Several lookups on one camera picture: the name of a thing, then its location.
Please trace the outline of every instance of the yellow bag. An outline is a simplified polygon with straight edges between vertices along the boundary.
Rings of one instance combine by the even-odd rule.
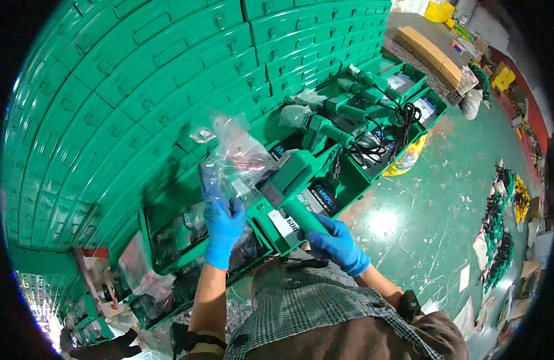
[[[408,172],[413,167],[413,165],[415,165],[415,162],[417,162],[417,158],[419,157],[419,154],[421,154],[421,150],[423,150],[423,147],[425,146],[426,137],[427,134],[421,136],[419,140],[409,145],[405,150],[405,153],[399,159],[397,159],[393,163],[393,165],[383,171],[381,176],[395,176]]]

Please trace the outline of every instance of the hand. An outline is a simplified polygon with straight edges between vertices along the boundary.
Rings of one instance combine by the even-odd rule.
[[[227,198],[218,187],[211,185],[205,199],[205,225],[209,231],[209,245],[205,261],[217,269],[229,269],[229,257],[233,246],[243,234],[245,223],[244,206],[238,198]]]
[[[329,234],[315,230],[308,231],[305,237],[311,244],[311,248],[329,252],[331,260],[339,265],[341,270],[349,276],[358,277],[371,264],[371,258],[365,255],[363,250],[357,248],[343,221],[331,220],[315,213],[313,215],[323,224]]]

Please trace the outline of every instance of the blue nitrile glove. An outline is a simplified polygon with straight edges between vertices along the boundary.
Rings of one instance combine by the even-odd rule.
[[[311,230],[305,237],[311,248],[327,251],[331,254],[331,261],[341,267],[351,277],[357,277],[371,264],[371,258],[363,250],[357,248],[349,230],[343,221],[315,214],[316,219],[327,229],[329,234]]]
[[[233,246],[243,234],[244,206],[238,198],[227,199],[214,181],[207,187],[203,182],[211,181],[201,177],[201,192],[205,199],[203,216],[209,231],[205,261],[217,269],[228,270]]]

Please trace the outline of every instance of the plaid shirt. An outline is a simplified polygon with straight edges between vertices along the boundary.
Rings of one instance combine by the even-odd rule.
[[[252,349],[289,336],[363,316],[382,317],[425,356],[443,359],[376,290],[358,287],[346,273],[288,260],[267,265],[253,282],[254,312],[233,332],[224,359],[242,360]]]

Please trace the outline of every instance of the green epoxy floor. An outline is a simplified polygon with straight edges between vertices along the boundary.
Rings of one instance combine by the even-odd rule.
[[[382,274],[404,290],[413,289],[421,305],[431,299],[453,320],[471,296],[477,316],[483,291],[472,244],[501,158],[521,176],[531,198],[538,196],[523,149],[497,100],[490,110],[481,106],[474,120],[465,119],[455,106],[431,129],[409,172],[377,180],[339,219]],[[491,292],[497,303],[485,328],[468,340],[472,359],[482,359],[495,344],[498,333],[491,324],[521,273],[526,232],[518,233],[509,219],[505,226],[515,242],[514,260]],[[467,264],[469,285],[459,292],[460,273]],[[246,299],[248,287],[248,280],[242,280],[229,290],[229,299]]]

